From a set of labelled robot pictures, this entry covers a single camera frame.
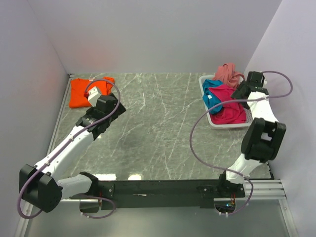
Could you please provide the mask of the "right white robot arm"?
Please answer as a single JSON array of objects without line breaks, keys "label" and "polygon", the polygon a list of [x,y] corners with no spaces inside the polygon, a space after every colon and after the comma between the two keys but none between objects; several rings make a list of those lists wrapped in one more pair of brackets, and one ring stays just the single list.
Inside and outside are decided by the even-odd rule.
[{"label": "right white robot arm", "polygon": [[234,99],[247,100],[241,104],[251,111],[252,123],[242,140],[241,155],[219,176],[217,193],[221,197],[233,197],[240,192],[244,177],[274,160],[283,141],[286,125],[275,117],[264,82],[263,72],[251,71],[232,95]]}]

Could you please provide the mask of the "magenta t shirt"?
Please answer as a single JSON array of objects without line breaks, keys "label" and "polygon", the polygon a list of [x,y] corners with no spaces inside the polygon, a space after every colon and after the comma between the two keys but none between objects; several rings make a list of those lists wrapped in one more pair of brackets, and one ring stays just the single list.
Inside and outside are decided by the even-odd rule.
[{"label": "magenta t shirt", "polygon": [[[233,88],[227,85],[223,85],[218,91],[213,90],[221,102],[232,100],[231,95],[234,91]],[[240,124],[246,122],[246,113],[239,102],[221,105],[221,110],[214,114],[210,113],[210,117],[212,122],[216,125]]]}]

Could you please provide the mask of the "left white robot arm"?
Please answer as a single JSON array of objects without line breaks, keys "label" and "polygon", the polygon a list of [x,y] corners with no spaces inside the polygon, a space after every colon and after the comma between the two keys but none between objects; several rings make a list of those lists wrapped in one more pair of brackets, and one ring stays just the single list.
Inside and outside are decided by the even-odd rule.
[{"label": "left white robot arm", "polygon": [[77,195],[100,196],[99,180],[88,172],[61,179],[68,166],[126,111],[120,97],[113,93],[89,97],[92,107],[78,119],[70,134],[35,165],[21,168],[19,200],[48,213],[63,199]]}]

